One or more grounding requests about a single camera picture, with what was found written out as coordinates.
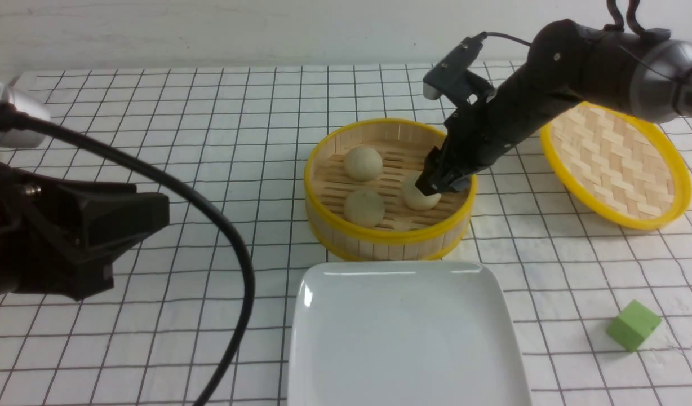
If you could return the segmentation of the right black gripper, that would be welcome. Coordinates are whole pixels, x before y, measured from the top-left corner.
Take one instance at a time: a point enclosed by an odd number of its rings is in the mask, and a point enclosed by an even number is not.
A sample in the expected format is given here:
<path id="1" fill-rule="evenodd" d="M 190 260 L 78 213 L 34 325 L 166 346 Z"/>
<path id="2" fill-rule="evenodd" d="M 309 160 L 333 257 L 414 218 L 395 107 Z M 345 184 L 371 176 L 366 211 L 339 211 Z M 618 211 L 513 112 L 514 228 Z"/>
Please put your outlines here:
<path id="1" fill-rule="evenodd" d="M 423 196 L 469 190 L 472 177 L 488 169 L 527 137 L 527 122 L 510 92 L 493 87 L 474 103 L 460 105 L 445 121 L 447 137 L 431 152 L 415 181 Z"/>

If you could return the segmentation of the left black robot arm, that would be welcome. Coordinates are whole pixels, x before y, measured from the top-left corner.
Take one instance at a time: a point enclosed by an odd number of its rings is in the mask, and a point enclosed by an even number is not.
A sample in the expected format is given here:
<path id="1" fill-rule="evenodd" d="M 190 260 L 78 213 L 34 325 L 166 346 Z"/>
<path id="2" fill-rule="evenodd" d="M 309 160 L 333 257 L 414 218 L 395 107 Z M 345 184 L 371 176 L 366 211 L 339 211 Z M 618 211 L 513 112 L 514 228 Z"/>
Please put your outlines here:
<path id="1" fill-rule="evenodd" d="M 114 262 L 168 224 L 162 193 L 49 178 L 0 162 L 0 295 L 81 301 L 107 291 Z"/>

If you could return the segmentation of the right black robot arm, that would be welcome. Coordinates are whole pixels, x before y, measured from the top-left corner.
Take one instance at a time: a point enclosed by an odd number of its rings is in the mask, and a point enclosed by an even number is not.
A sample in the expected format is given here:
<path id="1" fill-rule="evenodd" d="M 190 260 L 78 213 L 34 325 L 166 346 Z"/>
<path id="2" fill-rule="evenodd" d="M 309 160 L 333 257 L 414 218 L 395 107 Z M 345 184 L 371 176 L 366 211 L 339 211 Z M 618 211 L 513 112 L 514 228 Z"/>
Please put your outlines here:
<path id="1" fill-rule="evenodd" d="M 416 181 L 423 195 L 469 188 L 472 175 L 583 102 L 650 123 L 692 118 L 692 43 L 667 30 L 634 34 L 554 21 L 498 87 L 469 70 L 489 36 L 463 39 L 423 78 L 426 98 L 455 105 L 444 144 L 428 152 Z"/>

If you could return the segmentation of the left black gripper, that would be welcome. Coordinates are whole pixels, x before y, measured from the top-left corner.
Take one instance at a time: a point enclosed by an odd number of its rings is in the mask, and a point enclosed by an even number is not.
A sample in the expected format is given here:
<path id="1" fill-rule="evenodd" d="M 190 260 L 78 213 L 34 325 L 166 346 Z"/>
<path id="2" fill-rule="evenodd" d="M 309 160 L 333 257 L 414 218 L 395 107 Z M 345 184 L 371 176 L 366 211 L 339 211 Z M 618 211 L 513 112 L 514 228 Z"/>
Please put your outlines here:
<path id="1" fill-rule="evenodd" d="M 16 294 L 81 301 L 103 293 L 114 286 L 114 262 L 169 224 L 168 196 L 132 183 L 14 174 L 26 230 Z"/>

